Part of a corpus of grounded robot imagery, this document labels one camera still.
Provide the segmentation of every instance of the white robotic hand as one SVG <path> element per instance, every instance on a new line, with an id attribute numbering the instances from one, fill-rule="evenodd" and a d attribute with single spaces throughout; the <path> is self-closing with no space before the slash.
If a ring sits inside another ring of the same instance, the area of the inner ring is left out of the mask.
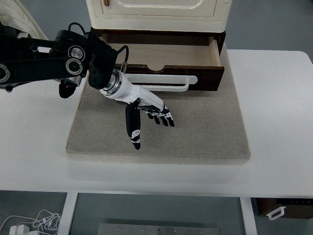
<path id="1" fill-rule="evenodd" d="M 140 148 L 140 109 L 156 124 L 159 118 L 165 126 L 175 126 L 170 111 L 162 99 L 152 92 L 132 84 L 121 71 L 114 70 L 110 82 L 100 92 L 107 98 L 127 103 L 126 128 L 135 149 Z"/>

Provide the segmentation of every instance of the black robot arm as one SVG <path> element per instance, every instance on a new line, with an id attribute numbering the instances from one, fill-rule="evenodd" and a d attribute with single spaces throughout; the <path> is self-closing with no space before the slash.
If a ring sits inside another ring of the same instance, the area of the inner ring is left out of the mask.
<path id="1" fill-rule="evenodd" d="M 0 34 L 0 89 L 33 81 L 59 80 L 67 98 L 90 70 L 89 84 L 101 89 L 109 82 L 118 52 L 95 34 L 59 31 L 55 41 Z"/>

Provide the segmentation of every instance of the white drawer handle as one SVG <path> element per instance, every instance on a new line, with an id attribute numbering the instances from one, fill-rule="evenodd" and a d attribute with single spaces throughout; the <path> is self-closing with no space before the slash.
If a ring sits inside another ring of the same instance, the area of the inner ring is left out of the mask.
<path id="1" fill-rule="evenodd" d="M 281 217 L 281 216 L 283 216 L 285 214 L 285 211 L 284 211 L 285 208 L 286 207 L 279 207 L 279 208 L 273 210 L 272 212 L 268 213 L 266 216 L 268 216 L 269 220 L 275 220 L 275 219 L 277 219 L 277 218 L 279 218 L 279 217 Z"/>

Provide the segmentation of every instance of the white cabinet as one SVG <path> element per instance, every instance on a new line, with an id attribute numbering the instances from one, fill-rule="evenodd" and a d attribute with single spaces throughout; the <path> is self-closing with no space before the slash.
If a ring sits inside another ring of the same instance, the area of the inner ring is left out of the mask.
<path id="1" fill-rule="evenodd" d="M 232 0 L 87 0 L 95 29 L 223 32 Z"/>

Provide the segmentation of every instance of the cabinet handle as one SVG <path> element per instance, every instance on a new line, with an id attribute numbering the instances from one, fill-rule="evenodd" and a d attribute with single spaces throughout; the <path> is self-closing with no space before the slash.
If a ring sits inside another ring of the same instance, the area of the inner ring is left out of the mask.
<path id="1" fill-rule="evenodd" d="M 279 217 L 281 217 L 281 216 L 283 216 L 285 214 L 285 211 L 284 211 L 285 208 L 286 207 L 279 207 L 279 208 L 273 210 L 272 212 L 268 213 L 266 216 L 268 216 L 269 220 L 275 220 L 275 219 L 277 219 L 277 218 L 279 218 Z"/>
<path id="2" fill-rule="evenodd" d="M 105 6 L 109 6 L 110 5 L 110 0 L 103 0 L 103 2 L 104 2 Z"/>

